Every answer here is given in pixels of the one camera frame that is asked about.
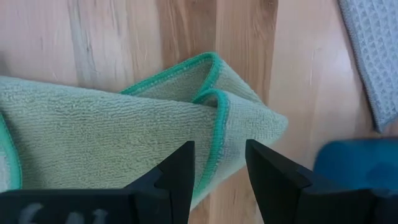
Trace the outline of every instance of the blue cloth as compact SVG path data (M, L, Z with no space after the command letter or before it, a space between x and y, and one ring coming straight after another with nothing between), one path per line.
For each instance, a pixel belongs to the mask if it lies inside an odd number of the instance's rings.
M313 171L350 189L398 189L398 139L329 143Z

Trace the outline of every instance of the folded towel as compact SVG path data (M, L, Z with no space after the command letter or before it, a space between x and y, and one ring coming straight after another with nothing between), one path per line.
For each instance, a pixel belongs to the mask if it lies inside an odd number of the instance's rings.
M121 188L194 140L193 207L287 127L214 53L120 94L0 77L0 112L1 190Z

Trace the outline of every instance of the towel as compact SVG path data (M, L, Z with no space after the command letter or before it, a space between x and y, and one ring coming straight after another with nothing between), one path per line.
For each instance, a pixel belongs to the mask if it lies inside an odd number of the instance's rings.
M375 129L398 117L398 1L340 0Z
M215 53L118 93L0 77L1 190L121 188L195 141L192 207L287 119Z

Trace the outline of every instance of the towel fold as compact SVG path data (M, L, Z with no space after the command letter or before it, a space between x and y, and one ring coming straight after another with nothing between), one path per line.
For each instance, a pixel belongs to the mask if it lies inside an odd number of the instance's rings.
M287 120L214 53L119 94L0 77L0 190L121 188L195 141L192 207Z

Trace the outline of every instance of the teal towel edge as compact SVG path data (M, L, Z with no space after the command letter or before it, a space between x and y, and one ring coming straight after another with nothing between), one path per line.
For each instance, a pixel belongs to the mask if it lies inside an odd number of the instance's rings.
M205 52L190 58L180 64L170 67L163 72L160 72L153 77L147 78L135 85L126 88L121 91L123 95L136 95L148 88L156 86L169 78L175 77L182 74L181 71L186 70L190 67L199 65L205 60L212 60L213 64L210 68L209 74L199 89L196 97L192 100L192 103L202 103L211 96L215 96L218 100L217 115L215 121L215 128L213 130L213 141L211 143L211 149L209 158L206 162L205 169L202 174L202 178L199 180L198 187L193 191L193 197L200 195L206 186L210 183L214 176L218 160L220 158L220 149L222 148L224 141L224 126L228 115L228 98L225 93L219 90L211 89L218 79L220 74L220 67L222 60L217 53ZM10 190L22 188L22 169L21 163L19 162L17 150L12 141L11 135L7 129L6 122L0 114L0 144L4 148L7 162L10 167Z
M0 145L6 155L6 163L10 172L10 190L20 189L22 187L22 169L21 163L10 132L7 129L6 121L0 113Z

